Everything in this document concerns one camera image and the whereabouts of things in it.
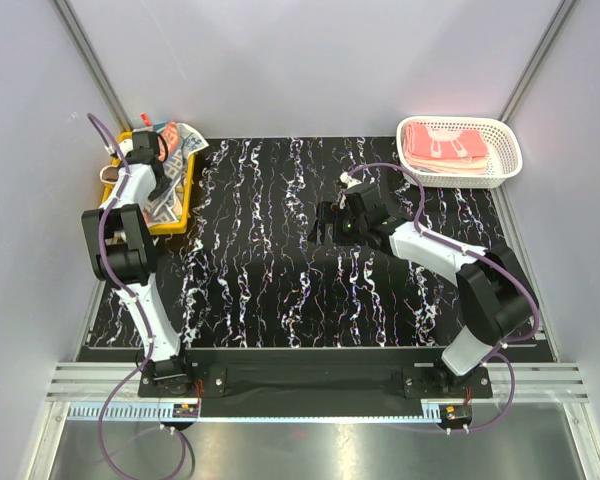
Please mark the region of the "blue white patterned towel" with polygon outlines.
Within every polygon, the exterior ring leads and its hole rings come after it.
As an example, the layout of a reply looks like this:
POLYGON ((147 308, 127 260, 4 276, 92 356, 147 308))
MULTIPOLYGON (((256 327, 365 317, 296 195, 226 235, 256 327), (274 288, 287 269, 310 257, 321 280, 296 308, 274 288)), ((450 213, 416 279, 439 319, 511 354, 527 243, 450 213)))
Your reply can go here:
POLYGON ((186 231, 195 157, 209 146, 198 130, 186 123, 175 123, 180 142, 164 162, 165 173, 171 179, 170 186, 144 209, 145 220, 152 235, 174 235, 186 231))

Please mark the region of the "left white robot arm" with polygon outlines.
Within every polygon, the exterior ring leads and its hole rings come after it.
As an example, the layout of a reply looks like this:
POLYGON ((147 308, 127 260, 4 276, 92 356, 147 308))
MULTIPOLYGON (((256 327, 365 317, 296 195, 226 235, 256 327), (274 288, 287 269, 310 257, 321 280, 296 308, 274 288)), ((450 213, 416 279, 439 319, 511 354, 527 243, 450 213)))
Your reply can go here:
POLYGON ((109 283, 140 335, 142 396, 183 396, 195 386, 179 335, 168 319, 156 284, 158 255, 144 208, 170 184, 163 161, 168 145, 154 131, 131 134, 131 145, 116 145, 117 178, 105 201, 85 211, 81 223, 95 276, 109 283))

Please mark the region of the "pink bunny towel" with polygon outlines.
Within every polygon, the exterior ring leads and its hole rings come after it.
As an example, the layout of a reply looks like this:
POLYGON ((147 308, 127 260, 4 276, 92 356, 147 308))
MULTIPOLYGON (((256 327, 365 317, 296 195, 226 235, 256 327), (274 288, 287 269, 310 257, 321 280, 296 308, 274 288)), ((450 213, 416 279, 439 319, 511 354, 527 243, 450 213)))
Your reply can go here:
POLYGON ((488 155, 481 133, 474 129, 449 130, 410 122, 404 130, 406 153, 421 158, 462 158, 488 155))

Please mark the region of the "plain pink towel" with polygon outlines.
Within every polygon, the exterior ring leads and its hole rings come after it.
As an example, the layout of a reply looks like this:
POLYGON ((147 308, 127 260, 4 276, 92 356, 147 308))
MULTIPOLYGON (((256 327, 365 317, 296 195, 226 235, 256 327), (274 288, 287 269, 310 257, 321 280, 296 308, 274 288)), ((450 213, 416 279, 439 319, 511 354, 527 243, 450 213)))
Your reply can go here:
POLYGON ((440 174, 484 175, 488 166, 486 156, 447 159, 414 157, 408 153, 404 153, 403 156, 407 164, 413 168, 440 174))

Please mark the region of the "orange grey printed towel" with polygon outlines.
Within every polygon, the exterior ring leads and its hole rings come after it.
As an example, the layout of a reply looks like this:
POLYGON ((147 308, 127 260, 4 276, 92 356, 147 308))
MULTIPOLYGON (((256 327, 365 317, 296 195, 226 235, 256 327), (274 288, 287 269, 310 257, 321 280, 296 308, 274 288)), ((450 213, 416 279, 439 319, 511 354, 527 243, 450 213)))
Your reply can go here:
POLYGON ((140 115, 144 126, 150 131, 155 132, 159 139, 160 160, 166 162, 169 156, 174 152, 180 142, 177 125, 175 122, 166 122, 154 124, 146 113, 140 115))

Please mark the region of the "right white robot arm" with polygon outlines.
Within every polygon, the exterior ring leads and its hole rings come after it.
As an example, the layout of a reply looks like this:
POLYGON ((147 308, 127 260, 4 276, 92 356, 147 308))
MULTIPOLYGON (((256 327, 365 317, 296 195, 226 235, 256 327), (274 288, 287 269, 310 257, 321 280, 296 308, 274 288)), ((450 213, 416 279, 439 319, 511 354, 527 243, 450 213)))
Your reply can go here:
POLYGON ((327 236, 337 245, 366 245, 412 261, 457 288, 464 325, 424 374, 425 386, 444 396, 460 394, 479 366, 524 323, 538 319, 535 295, 507 245, 468 245, 425 228, 417 218, 393 215, 370 185, 352 185, 339 200, 318 203, 308 239, 320 243, 327 236))

